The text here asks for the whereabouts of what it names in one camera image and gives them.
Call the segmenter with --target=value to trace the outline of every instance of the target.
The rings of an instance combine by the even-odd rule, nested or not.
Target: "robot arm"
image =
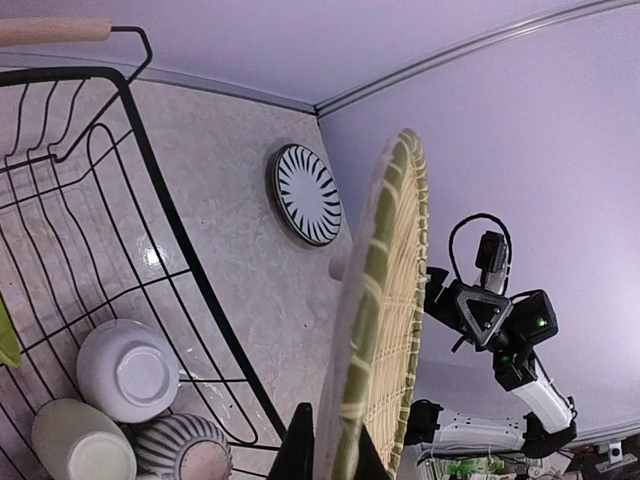
[[[448,272],[429,268],[425,312],[461,334],[454,351],[466,341],[479,352],[491,352],[496,380],[523,400],[531,413],[524,422],[489,420],[420,401],[412,406],[406,443],[433,443],[439,449],[489,446],[542,458],[576,437],[573,401],[556,389],[534,352],[535,345],[558,332],[551,302],[542,290],[525,292],[517,302],[504,296],[505,248],[500,234],[485,233],[476,259],[482,270],[480,285],[454,280],[443,287]]]

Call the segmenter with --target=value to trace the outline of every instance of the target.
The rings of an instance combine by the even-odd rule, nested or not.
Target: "purple wall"
[[[576,0],[6,1],[0,17],[104,16],[148,30],[153,66],[317,103],[418,57]],[[39,47],[135,62],[109,43]]]
[[[349,223],[395,130],[424,141],[432,265],[466,215],[500,216],[514,239],[510,292],[544,288],[560,333],[538,351],[584,432],[640,419],[640,8],[545,29],[437,68],[321,122]],[[471,280],[480,233],[459,235]],[[449,352],[426,322],[418,394],[475,413],[521,411],[490,357]]]

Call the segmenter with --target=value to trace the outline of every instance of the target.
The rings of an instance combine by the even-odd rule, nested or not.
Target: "round plate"
[[[289,226],[307,243],[328,245],[338,235],[342,208],[326,165],[302,145],[286,145],[275,157],[273,186]]]

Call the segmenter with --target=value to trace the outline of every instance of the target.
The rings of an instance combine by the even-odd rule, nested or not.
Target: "wire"
[[[475,215],[470,215],[467,218],[462,219],[458,224],[453,227],[451,230],[451,234],[449,235],[449,260],[451,260],[451,267],[453,268],[453,272],[456,275],[458,281],[462,282],[462,277],[460,276],[460,270],[458,270],[458,264],[456,263],[456,258],[453,253],[453,241],[455,239],[458,230],[464,227],[467,223],[470,223],[474,220],[485,219],[490,220],[496,225],[500,227],[502,233],[504,234],[504,238],[507,242],[508,252],[507,252],[507,271],[504,277],[504,286],[502,287],[502,295],[507,292],[507,287],[509,286],[509,273],[511,272],[511,260],[513,258],[513,246],[511,244],[511,235],[509,234],[509,230],[507,226],[495,215],[491,215],[490,213],[476,213]]]
[[[530,297],[532,295],[535,295],[538,292],[541,292],[542,290],[527,290],[526,292],[520,292],[520,293],[516,293],[515,295],[513,295],[512,297],[509,297],[509,300],[511,300],[512,302],[518,298],[522,298],[522,297]]]

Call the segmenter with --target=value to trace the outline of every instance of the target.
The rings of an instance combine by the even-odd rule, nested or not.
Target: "striped mug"
[[[174,414],[149,423],[137,435],[138,465],[161,480],[226,480],[231,449],[216,425],[197,415]]]

